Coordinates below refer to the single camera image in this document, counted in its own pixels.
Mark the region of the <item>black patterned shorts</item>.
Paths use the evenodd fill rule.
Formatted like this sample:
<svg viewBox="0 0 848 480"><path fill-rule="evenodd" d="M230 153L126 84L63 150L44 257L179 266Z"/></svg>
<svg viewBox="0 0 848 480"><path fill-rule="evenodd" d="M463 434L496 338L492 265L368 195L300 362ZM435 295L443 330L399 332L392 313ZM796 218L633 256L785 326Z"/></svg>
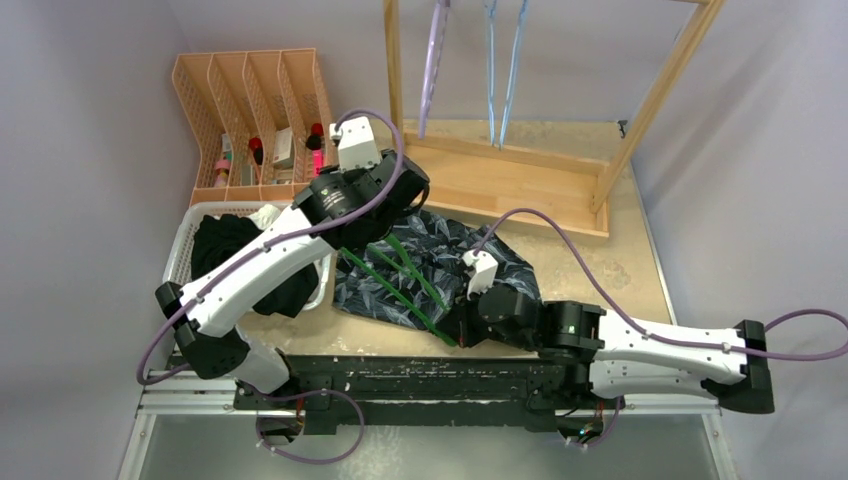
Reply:
<svg viewBox="0 0 848 480"><path fill-rule="evenodd" d="M421 330L450 346L437 322L462 297L470 278L462 255L483 239L486 228L421 210L395 223L391 235L337 256L332 304L345 313ZM498 236L485 252L498 261L493 288L513 288L534 299L534 343L541 295L530 263Z"/></svg>

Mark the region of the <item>lilac hanger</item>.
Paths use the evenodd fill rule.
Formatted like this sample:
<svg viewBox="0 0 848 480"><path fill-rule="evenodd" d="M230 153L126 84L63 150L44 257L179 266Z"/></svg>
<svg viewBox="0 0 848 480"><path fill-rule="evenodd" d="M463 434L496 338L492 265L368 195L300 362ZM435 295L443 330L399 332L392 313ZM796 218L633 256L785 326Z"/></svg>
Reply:
<svg viewBox="0 0 848 480"><path fill-rule="evenodd" d="M427 121L435 93L450 9L450 0L438 0L435 2L427 40L427 52L419 102L417 133L419 139L423 139L426 136Z"/></svg>

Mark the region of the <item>peach plastic file organizer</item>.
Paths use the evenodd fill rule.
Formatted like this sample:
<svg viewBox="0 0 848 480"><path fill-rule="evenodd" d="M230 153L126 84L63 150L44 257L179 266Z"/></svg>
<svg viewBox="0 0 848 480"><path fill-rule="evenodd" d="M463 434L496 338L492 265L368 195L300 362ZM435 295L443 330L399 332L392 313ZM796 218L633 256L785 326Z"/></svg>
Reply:
<svg viewBox="0 0 848 480"><path fill-rule="evenodd" d="M199 148L190 202L289 201L314 178L310 135L326 133L335 117L314 48L184 53L171 79ZM272 165L275 133L290 127L294 163ZM248 149L258 136L264 161ZM214 188L213 167L232 152L228 186Z"/></svg>

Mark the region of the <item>plain black shorts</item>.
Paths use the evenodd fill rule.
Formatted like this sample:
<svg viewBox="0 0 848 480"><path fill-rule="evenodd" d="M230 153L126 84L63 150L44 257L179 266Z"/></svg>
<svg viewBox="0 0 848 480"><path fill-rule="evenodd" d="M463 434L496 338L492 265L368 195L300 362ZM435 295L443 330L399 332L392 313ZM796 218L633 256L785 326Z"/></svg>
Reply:
<svg viewBox="0 0 848 480"><path fill-rule="evenodd" d="M262 232L247 217L232 214L219 218L204 216L194 234L191 279L197 280L210 273ZM252 310L264 316L280 314L294 317L303 309L318 284L315 265L308 266L255 303Z"/></svg>

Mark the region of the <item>light blue hanger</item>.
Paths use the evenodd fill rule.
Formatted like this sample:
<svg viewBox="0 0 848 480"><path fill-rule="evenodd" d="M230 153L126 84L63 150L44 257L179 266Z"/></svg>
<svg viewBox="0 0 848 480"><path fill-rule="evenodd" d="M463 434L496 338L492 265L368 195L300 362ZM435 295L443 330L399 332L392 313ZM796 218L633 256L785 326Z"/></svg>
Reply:
<svg viewBox="0 0 848 480"><path fill-rule="evenodd" d="M483 9L485 14L485 58L486 58L486 97L487 116L489 128L489 143L495 145L495 16L497 0L485 0Z"/></svg>
<svg viewBox="0 0 848 480"><path fill-rule="evenodd" d="M520 66L521 49L524 39L524 32L527 19L528 0L523 0L518 12L517 24L511 49L510 67L508 72L508 81L505 94L505 103L502 114L502 122L498 139L498 148L502 150L505 146L506 135L508 133L511 113L516 93L517 76Z"/></svg>

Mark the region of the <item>white plastic basket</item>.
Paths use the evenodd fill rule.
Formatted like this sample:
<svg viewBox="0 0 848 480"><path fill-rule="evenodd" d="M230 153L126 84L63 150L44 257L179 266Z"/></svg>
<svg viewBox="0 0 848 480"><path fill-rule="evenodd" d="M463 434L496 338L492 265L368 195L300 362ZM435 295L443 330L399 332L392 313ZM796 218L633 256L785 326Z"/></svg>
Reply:
<svg viewBox="0 0 848 480"><path fill-rule="evenodd" d="M179 284L191 282L190 257L194 245L194 234L198 230L204 216L219 218L224 214L232 214L239 217L253 218L259 217L257 211L260 211L264 207L270 205L274 205L279 210L283 210L289 205L289 202L282 201L266 203L262 201L217 201L200 202L190 206L177 229L165 266L165 271L162 276L162 281L173 281ZM329 282L332 259L333 257L331 255L326 255L320 260L316 260L314 262L319 278L319 284L313 290L308 302L304 305L303 311L313 310L323 302Z"/></svg>

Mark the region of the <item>white shorts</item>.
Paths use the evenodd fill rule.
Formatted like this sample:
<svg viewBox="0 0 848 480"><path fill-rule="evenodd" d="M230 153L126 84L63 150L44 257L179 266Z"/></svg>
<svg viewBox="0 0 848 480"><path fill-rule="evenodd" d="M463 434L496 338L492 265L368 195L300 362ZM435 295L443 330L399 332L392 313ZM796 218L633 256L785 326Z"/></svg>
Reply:
<svg viewBox="0 0 848 480"><path fill-rule="evenodd" d="M282 210L273 204L265 204L254 213L247 216L260 230L267 230L281 215Z"/></svg>

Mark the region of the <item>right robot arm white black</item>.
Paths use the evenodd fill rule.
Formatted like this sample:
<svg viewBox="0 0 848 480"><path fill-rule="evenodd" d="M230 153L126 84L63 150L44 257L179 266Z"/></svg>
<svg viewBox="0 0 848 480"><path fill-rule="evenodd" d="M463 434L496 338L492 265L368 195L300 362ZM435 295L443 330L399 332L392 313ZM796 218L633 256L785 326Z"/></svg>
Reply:
<svg viewBox="0 0 848 480"><path fill-rule="evenodd" d="M461 296L438 327L463 347L492 340L576 366L561 392L576 407L628 394L714 399L726 410L771 414L763 323L700 329L635 319L571 300L543 301L506 284Z"/></svg>

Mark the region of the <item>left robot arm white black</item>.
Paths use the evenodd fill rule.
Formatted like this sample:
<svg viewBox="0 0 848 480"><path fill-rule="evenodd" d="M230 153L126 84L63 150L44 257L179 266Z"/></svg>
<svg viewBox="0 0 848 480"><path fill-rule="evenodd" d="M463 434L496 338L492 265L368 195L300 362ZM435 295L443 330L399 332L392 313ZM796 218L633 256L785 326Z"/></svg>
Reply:
<svg viewBox="0 0 848 480"><path fill-rule="evenodd" d="M374 166L326 167L275 222L221 265L155 297L187 368L201 379L225 375L248 383L272 408L297 399L298 382L282 353L242 333L237 323L263 297L342 248L384 238L429 194L428 175L405 155L386 150Z"/></svg>

